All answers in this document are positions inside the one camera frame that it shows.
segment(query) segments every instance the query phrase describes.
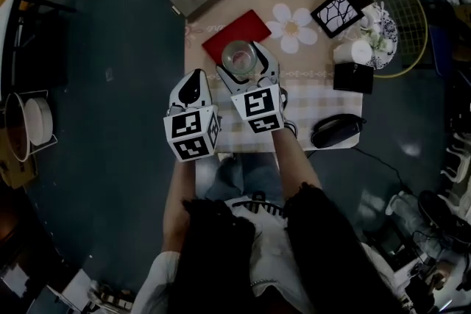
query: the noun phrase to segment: black hair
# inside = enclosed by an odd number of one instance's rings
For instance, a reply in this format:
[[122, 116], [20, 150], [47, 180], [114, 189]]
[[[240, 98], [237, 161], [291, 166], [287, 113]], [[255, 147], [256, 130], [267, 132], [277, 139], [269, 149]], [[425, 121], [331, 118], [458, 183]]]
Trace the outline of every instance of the black hair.
[[[144, 312], [255, 312], [249, 277], [254, 225], [234, 216], [222, 201], [197, 199], [184, 206], [190, 224], [174, 283], [157, 287]], [[285, 215], [294, 259], [316, 314], [403, 312], [350, 223], [323, 191], [302, 184], [286, 203]]]

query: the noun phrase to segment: round wire basket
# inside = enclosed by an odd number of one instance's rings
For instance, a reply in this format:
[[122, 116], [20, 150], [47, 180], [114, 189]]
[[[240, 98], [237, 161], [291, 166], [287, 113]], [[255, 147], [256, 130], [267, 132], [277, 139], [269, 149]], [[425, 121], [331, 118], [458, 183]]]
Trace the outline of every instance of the round wire basket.
[[396, 23], [398, 42], [397, 51], [390, 66], [400, 72], [393, 74], [376, 74], [375, 77], [391, 79], [409, 72], [422, 58], [427, 47], [428, 23], [420, 0], [375, 0], [378, 4], [384, 2], [387, 10]]

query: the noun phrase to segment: glass cup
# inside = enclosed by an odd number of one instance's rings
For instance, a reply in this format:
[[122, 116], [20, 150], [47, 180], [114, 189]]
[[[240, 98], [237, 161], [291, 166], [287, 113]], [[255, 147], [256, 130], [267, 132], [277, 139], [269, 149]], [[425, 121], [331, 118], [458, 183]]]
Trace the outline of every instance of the glass cup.
[[257, 64], [257, 52], [243, 40], [234, 40], [224, 47], [222, 64], [232, 74], [248, 76]]

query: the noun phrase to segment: tablecloth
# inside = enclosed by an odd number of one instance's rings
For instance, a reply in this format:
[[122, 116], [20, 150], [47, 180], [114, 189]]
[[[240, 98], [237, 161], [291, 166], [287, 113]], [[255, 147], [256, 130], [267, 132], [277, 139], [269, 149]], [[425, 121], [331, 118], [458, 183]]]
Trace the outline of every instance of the tablecloth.
[[[280, 85], [288, 92], [285, 117], [296, 123], [298, 141], [304, 150], [311, 144], [313, 125], [331, 115], [361, 116], [360, 93], [333, 89], [333, 49], [361, 37], [358, 23], [330, 39], [310, 16], [325, 0], [222, 0], [201, 18], [185, 27], [185, 72], [205, 70], [213, 103], [219, 107], [222, 130], [218, 152], [274, 151], [270, 132], [255, 134], [245, 124], [230, 100], [230, 92], [216, 73], [215, 62], [202, 48], [208, 38], [248, 10], [254, 10], [272, 31], [262, 41], [280, 62]], [[334, 148], [350, 148], [356, 135]]]

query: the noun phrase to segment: flower center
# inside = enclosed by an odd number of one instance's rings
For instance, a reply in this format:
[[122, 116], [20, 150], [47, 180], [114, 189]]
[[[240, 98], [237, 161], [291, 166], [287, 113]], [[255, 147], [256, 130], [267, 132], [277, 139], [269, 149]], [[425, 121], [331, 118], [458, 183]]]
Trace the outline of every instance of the flower center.
[[290, 21], [287, 21], [285, 24], [285, 32], [290, 37], [293, 37], [299, 34], [300, 28], [298, 27], [295, 21], [290, 20]]

